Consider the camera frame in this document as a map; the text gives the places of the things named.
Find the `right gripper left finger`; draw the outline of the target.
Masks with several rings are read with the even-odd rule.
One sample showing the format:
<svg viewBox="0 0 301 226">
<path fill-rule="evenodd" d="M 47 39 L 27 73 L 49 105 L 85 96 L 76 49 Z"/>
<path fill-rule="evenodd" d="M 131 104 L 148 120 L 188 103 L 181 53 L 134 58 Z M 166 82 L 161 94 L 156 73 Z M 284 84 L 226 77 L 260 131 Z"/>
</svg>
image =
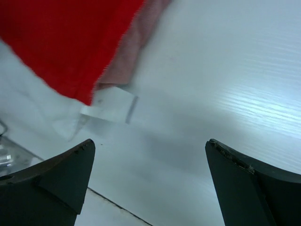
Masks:
<svg viewBox="0 0 301 226">
<path fill-rule="evenodd" d="M 81 213 L 95 158 L 91 139 L 0 178 L 2 226 L 72 226 Z"/>
</svg>

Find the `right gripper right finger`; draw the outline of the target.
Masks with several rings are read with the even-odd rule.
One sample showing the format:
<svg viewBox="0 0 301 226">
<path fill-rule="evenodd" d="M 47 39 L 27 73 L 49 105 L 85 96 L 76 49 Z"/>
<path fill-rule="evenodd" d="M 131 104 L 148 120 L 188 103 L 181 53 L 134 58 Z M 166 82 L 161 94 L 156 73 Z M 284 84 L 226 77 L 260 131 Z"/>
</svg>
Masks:
<svg viewBox="0 0 301 226">
<path fill-rule="evenodd" d="M 206 157 L 227 226 L 299 226 L 301 176 L 207 141 Z"/>
</svg>

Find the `red patterned pillowcase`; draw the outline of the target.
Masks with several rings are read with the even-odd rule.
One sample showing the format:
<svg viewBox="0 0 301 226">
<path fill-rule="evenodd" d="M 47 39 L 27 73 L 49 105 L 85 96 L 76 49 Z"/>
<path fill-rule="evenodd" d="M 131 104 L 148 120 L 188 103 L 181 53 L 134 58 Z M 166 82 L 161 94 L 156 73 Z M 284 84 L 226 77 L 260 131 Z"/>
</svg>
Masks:
<svg viewBox="0 0 301 226">
<path fill-rule="evenodd" d="M 167 0 L 3 0 L 0 37 L 48 86 L 91 105 L 129 83 Z"/>
</svg>

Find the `white pillow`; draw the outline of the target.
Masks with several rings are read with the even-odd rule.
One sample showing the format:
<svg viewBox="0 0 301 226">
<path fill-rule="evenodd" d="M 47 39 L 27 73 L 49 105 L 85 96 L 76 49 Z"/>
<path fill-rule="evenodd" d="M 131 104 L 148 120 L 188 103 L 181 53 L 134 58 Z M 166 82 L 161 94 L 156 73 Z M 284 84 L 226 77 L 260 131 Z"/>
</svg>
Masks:
<svg viewBox="0 0 301 226">
<path fill-rule="evenodd" d="M 91 106 L 60 95 L 0 43 L 0 117 L 71 140 L 90 118 L 129 123 L 137 96 L 120 88 L 99 90 Z"/>
</svg>

